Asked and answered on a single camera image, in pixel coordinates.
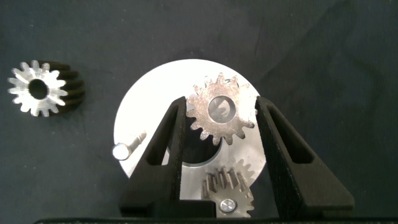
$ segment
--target gear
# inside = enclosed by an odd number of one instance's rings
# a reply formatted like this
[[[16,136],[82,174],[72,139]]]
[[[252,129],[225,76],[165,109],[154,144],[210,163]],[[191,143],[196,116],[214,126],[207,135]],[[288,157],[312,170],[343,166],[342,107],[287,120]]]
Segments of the gear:
[[[60,71],[50,70],[50,65],[52,69],[58,68]],[[49,110],[53,113],[60,111],[57,105],[70,107],[83,101],[81,96],[84,94],[84,90],[75,89],[83,84],[82,81],[57,79],[77,77],[77,72],[68,71],[68,65],[58,62],[39,63],[33,60],[32,68],[25,62],[21,63],[21,68],[22,71],[17,68],[12,69],[16,78],[9,78],[8,81],[15,87],[8,89],[8,92],[18,95],[13,102],[15,104],[22,103],[22,112],[30,110],[32,116],[38,116],[41,112],[43,116],[48,117]]]
[[[196,118],[191,129],[202,128],[200,139],[205,140],[212,135],[214,145],[218,145],[221,138],[225,138],[225,141],[232,145],[233,134],[244,139],[242,128],[254,127],[251,120],[256,111],[254,104],[249,100],[255,96],[249,94],[248,88],[249,84],[239,86],[236,76],[226,80],[222,73],[218,75],[215,83],[207,79],[205,88],[195,85],[198,96],[188,99],[188,103],[195,107],[187,111],[188,117]]]
[[[217,218],[249,218],[254,198],[244,177],[234,169],[223,167],[208,174],[202,186],[202,199],[216,203]]]
[[[243,159],[240,159],[238,162],[236,162],[236,159],[232,158],[231,162],[227,163],[225,167],[227,169],[234,169],[236,173],[241,174],[249,187],[251,183],[255,181],[252,178],[255,172],[253,170],[249,170],[251,167],[250,164],[244,165]]]

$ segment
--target metal plate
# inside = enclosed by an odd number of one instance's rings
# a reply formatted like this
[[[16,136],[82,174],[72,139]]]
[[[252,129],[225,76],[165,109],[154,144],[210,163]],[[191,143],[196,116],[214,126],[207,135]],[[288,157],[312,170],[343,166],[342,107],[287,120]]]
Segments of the metal plate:
[[[134,171],[171,102],[181,96],[188,98],[196,94],[193,85],[204,87],[206,76],[216,80],[219,73],[224,73],[225,78],[237,76],[240,85],[249,83],[238,72],[224,65],[207,60],[189,59],[161,65],[146,73],[130,88],[116,115],[114,143],[129,142],[143,131],[147,133],[147,137],[130,158],[120,161],[127,176],[130,177]],[[249,91],[253,95],[259,95],[253,86],[250,86]],[[187,104],[187,110],[191,109],[193,106]],[[183,163],[181,199],[201,199],[201,186],[206,174],[221,166],[234,167],[235,161],[241,159],[244,160],[244,164],[251,165],[249,171],[254,171],[251,178],[246,178],[248,185],[255,181],[266,164],[266,157],[257,122],[253,122],[253,129],[243,128],[245,139],[234,135],[231,146],[223,139],[218,152],[208,161],[200,164]]]

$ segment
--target black plastic jaw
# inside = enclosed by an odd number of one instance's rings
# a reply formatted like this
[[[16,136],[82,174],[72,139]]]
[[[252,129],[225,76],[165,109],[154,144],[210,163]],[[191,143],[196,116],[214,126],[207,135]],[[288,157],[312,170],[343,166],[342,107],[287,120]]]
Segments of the black plastic jaw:
[[[257,97],[257,123],[281,220],[350,216],[354,198],[278,108]]]
[[[121,196],[124,217],[215,217],[214,202],[180,201],[186,112],[186,99],[181,97],[164,115]],[[162,166],[168,145],[169,161]]]

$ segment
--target helical gear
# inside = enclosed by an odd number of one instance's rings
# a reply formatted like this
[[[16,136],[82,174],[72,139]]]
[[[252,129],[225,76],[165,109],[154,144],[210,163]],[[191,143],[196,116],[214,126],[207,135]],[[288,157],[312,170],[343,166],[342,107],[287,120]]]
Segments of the helical gear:
[[[254,198],[244,177],[234,169],[228,170],[225,167],[206,176],[202,186],[202,199],[210,199],[216,203],[217,218],[249,218],[248,211],[254,210]],[[225,201],[234,205],[227,212],[222,207]]]
[[[8,89],[8,92],[18,95],[12,102],[15,104],[22,103],[22,112],[30,110],[32,116],[38,116],[41,113],[42,116],[48,117],[50,111],[52,113],[59,112],[57,106],[71,106],[83,101],[81,96],[84,94],[84,90],[76,89],[83,82],[70,80],[77,77],[77,72],[69,71],[68,65],[58,62],[41,64],[40,67],[40,63],[33,60],[32,67],[29,67],[27,63],[22,62],[22,71],[13,68],[12,72],[16,78],[8,79],[10,83],[15,85],[14,88]],[[59,76],[69,80],[59,80]],[[47,88],[47,94],[43,95],[42,98],[34,97],[31,92],[33,82],[39,82],[43,88]]]
[[[256,96],[251,95],[248,88],[249,84],[239,86],[236,76],[226,80],[222,73],[218,75],[217,81],[214,83],[208,78],[205,81],[205,88],[195,85],[197,97],[188,98],[188,103],[195,107],[195,109],[187,111],[188,117],[196,118],[191,129],[202,128],[200,139],[205,140],[212,135],[214,145],[218,145],[221,138],[225,138],[226,142],[232,145],[232,135],[234,134],[244,139],[242,128],[253,128],[252,120],[255,119],[256,114],[254,100],[252,100]],[[217,100],[226,101],[229,104],[229,112],[224,116],[224,120],[215,120],[210,114],[210,112],[219,114],[225,112],[224,108],[217,111],[209,110],[211,103],[217,104]]]

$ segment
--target center hole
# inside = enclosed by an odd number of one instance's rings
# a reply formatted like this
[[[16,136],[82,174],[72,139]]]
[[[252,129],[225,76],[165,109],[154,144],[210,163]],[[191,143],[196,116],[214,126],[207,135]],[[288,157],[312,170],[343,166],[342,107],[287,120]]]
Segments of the center hole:
[[[29,93],[37,100],[44,99],[49,93],[47,85],[39,79],[32,80],[29,83],[28,89]]]
[[[209,104],[209,115],[217,123],[227,123],[235,116],[236,108],[231,98],[217,96]]]

